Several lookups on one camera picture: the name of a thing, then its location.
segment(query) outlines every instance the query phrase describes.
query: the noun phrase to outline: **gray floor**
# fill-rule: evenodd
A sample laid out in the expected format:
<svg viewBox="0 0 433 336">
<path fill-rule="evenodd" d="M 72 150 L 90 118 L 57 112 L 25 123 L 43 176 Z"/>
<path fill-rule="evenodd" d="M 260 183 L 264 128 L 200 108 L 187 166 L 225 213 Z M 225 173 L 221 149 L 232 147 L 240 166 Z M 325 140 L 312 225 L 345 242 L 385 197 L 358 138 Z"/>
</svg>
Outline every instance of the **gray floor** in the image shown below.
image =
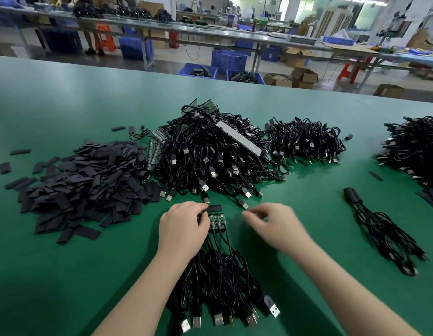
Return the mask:
<svg viewBox="0 0 433 336">
<path fill-rule="evenodd" d="M 144 70 L 142 61 L 133 61 L 123 59 L 121 51 L 109 53 L 106 56 L 86 56 L 79 55 L 60 55 L 47 54 L 41 47 L 39 40 L 32 29 L 25 29 L 24 36 L 30 45 L 34 59 L 57 61 L 64 63 L 76 63 L 91 66 L 112 67 L 132 70 Z M 80 32 L 81 43 L 87 47 L 84 35 Z M 18 36 L 17 30 L 13 28 L 0 27 L 0 55 L 25 57 L 21 48 L 22 42 Z M 185 63 L 211 64 L 210 47 L 199 47 L 193 45 L 180 45 L 178 49 L 166 48 L 155 49 L 155 65 L 149 68 L 151 72 L 176 74 Z M 250 70 L 253 63 L 253 55 L 248 57 L 246 69 Z M 311 60 L 308 68 L 319 74 L 319 82 L 314 86 L 314 90 L 336 91 L 336 92 L 353 92 L 363 80 L 365 72 L 359 72 L 354 84 L 346 81 L 336 81 L 338 74 L 341 72 L 343 65 L 327 63 L 324 61 Z M 290 74 L 292 68 L 280 62 L 261 61 L 259 72 L 265 73 L 285 73 Z M 218 79 L 225 80 L 224 75 L 218 75 Z M 377 86 L 381 83 L 397 84 L 406 88 L 403 98 L 408 100 L 417 100 L 424 102 L 433 102 L 433 81 L 423 80 L 406 71 L 398 70 L 380 70 L 372 73 L 367 84 L 361 90 L 361 94 L 372 95 Z"/>
</svg>

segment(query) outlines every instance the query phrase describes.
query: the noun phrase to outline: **green table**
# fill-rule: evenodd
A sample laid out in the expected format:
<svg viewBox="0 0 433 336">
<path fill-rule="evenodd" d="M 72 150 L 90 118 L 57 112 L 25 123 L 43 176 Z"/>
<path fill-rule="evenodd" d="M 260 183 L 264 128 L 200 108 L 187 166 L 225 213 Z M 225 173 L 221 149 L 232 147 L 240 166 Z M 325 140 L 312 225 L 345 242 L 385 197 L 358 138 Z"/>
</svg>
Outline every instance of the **green table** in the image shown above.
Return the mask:
<svg viewBox="0 0 433 336">
<path fill-rule="evenodd" d="M 158 220 L 165 200 L 143 208 L 126 224 L 107 228 L 96 241 L 74 238 L 56 244 L 57 234 L 34 236 L 36 217 L 19 214 L 17 193 L 3 185 L 30 175 L 38 161 L 67 156 L 84 138 L 124 140 L 125 125 L 157 128 L 180 115 L 180 107 L 211 98 L 221 111 L 240 113 L 263 125 L 274 115 L 339 126 L 347 152 L 341 165 L 293 166 L 283 183 L 262 188 L 263 202 L 291 205 L 311 236 L 340 265 L 424 335 L 433 335 L 433 209 L 415 195 L 409 176 L 379 168 L 371 157 L 388 137 L 384 122 L 433 115 L 433 104 L 372 96 L 203 80 L 168 74 L 88 67 L 0 57 L 0 335 L 87 335 L 145 269 L 157 248 Z M 11 150 L 31 148 L 25 155 Z M 384 178 L 379 182 L 367 171 Z M 357 189 L 371 210 L 386 212 L 410 233 L 431 261 L 416 261 L 420 276 L 402 275 L 362 237 L 342 189 Z M 174 203 L 198 200 L 176 196 Z M 196 335 L 339 335 L 339 324 L 305 274 L 283 254 L 266 247 L 242 222 L 241 209 L 222 195 L 230 238 L 251 272 L 276 302 L 278 319 L 260 316 L 255 327 L 214 327 L 207 309 Z M 247 200 L 250 206 L 260 200 Z M 165 335 L 166 310 L 158 328 Z"/>
</svg>

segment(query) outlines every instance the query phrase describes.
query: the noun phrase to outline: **person's foot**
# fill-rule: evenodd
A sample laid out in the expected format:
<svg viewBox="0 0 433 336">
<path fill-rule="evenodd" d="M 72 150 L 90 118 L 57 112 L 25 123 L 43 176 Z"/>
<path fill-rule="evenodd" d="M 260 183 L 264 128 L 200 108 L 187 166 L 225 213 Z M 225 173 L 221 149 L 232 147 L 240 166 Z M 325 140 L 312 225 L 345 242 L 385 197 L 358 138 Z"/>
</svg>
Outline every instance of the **person's foot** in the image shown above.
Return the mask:
<svg viewBox="0 0 433 336">
<path fill-rule="evenodd" d="M 88 50 L 85 51 L 85 54 L 86 54 L 87 56 L 91 56 L 91 55 L 96 54 L 96 53 L 97 53 L 97 52 L 95 52 L 95 50 L 92 49 L 92 48 L 89 48 Z"/>
</svg>

